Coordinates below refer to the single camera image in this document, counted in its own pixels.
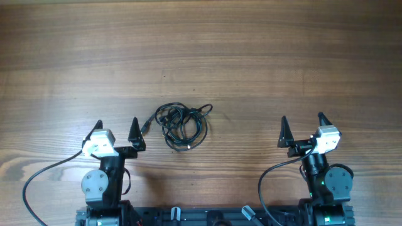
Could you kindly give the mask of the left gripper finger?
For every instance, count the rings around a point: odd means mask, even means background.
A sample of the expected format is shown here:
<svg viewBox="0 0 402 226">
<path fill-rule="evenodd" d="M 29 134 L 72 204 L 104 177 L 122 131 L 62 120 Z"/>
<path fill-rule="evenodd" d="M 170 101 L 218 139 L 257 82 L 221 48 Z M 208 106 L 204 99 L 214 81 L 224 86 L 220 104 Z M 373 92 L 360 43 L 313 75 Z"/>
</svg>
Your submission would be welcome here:
<svg viewBox="0 0 402 226">
<path fill-rule="evenodd" d="M 91 136 L 92 133 L 97 130 L 97 129 L 102 129 L 103 128 L 103 122 L 101 120 L 98 120 L 95 124 L 95 126 L 93 127 L 93 129 L 89 132 L 89 135 Z"/>
<path fill-rule="evenodd" d="M 139 128 L 138 119 L 136 117 L 133 118 L 130 130 L 129 130 L 128 141 L 131 143 L 142 143 L 143 142 L 142 133 Z"/>
</svg>

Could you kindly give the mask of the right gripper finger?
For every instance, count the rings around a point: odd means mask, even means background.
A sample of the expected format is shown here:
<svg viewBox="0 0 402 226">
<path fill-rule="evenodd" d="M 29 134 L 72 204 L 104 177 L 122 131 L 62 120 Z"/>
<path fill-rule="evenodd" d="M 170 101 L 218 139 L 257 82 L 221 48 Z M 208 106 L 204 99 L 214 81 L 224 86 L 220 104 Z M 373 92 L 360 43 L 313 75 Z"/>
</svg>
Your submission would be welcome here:
<svg viewBox="0 0 402 226">
<path fill-rule="evenodd" d="M 281 118 L 281 130 L 278 138 L 278 148 L 288 148 L 294 145 L 294 138 L 286 116 Z"/>
<path fill-rule="evenodd" d="M 318 113 L 318 121 L 320 126 L 331 126 L 332 123 L 327 119 L 323 112 Z"/>
</svg>

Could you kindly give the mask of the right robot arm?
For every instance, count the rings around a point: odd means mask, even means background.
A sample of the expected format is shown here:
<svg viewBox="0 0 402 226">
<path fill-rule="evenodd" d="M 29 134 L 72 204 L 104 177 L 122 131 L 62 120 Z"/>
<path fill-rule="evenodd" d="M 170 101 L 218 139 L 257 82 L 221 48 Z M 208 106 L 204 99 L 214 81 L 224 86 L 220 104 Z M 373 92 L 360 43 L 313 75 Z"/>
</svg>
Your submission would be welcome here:
<svg viewBox="0 0 402 226">
<path fill-rule="evenodd" d="M 318 114 L 319 126 L 308 139 L 294 140 L 286 116 L 281 118 L 279 148 L 288 148 L 288 157 L 301 157 L 301 172 L 310 198 L 298 204 L 301 225 L 355 225 L 350 191 L 354 173 L 344 164 L 328 164 L 326 154 L 337 149 L 342 133 Z"/>
</svg>

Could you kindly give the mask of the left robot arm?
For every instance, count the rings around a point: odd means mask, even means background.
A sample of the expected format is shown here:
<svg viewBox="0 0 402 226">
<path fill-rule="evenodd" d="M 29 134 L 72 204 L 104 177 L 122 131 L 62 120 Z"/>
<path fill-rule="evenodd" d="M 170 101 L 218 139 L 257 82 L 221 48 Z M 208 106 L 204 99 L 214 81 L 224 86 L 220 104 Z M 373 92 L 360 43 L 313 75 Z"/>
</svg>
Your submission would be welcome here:
<svg viewBox="0 0 402 226">
<path fill-rule="evenodd" d="M 130 186 L 122 190 L 123 179 L 129 171 L 125 160 L 136 159 L 138 153 L 146 150 L 146 144 L 134 118 L 129 130 L 129 146 L 115 147 L 110 129 L 103 128 L 97 121 L 94 128 L 82 142 L 82 152 L 100 160 L 99 169 L 85 174 L 81 189 L 85 195 L 86 208 L 78 210 L 76 226 L 135 226 L 142 225 L 142 217 L 135 211 L 129 200 L 121 197 L 128 193 Z"/>
</svg>

